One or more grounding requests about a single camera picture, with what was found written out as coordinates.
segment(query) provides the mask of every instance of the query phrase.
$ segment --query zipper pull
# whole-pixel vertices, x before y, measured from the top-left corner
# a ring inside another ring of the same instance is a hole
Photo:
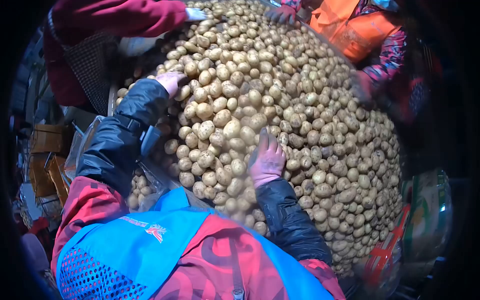
[[[236,288],[232,291],[234,300],[243,300],[244,290],[242,288]]]

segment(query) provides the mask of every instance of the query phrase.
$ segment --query orange vest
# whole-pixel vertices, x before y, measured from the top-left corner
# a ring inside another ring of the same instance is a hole
[[[319,8],[312,12],[310,26],[330,43],[337,47],[353,63],[367,57],[391,34],[397,32],[400,25],[391,12],[373,12],[349,20],[355,11],[358,0],[324,0]]]

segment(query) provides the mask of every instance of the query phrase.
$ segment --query face mask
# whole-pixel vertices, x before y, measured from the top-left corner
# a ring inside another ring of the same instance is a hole
[[[386,11],[398,11],[398,4],[394,0],[371,0],[373,5],[376,5]]]

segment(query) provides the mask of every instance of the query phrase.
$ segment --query red camouflage jacket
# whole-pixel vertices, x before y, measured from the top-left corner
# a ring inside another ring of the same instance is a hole
[[[55,239],[51,262],[54,274],[60,251],[76,232],[87,225],[105,223],[127,213],[125,201],[109,186],[87,177],[75,178]],[[235,240],[245,299],[288,299],[283,282],[260,243],[234,221],[216,215],[207,217],[175,271],[151,299],[231,299],[232,268],[225,266],[222,259],[232,255],[230,239]],[[316,259],[300,263],[318,278],[335,300],[345,299],[329,266]]]

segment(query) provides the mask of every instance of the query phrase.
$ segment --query red jacket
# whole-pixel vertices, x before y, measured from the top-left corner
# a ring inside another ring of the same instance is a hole
[[[55,239],[51,262],[54,274],[60,251],[76,232],[87,225],[105,223],[127,213],[125,201],[109,186],[87,177],[75,178]],[[282,279],[261,244],[234,221],[216,215],[207,217],[175,271],[151,299],[232,299],[232,269],[219,263],[231,255],[230,239],[235,240],[237,247],[245,298],[288,299]],[[335,273],[324,262],[307,259],[300,264],[318,278],[335,300],[345,299]]]
[[[52,9],[55,31],[67,46],[75,46],[98,31],[121,37],[155,37],[187,19],[185,4],[181,1],[58,0]],[[48,25],[45,25],[43,49],[48,79],[58,104],[88,103]]]

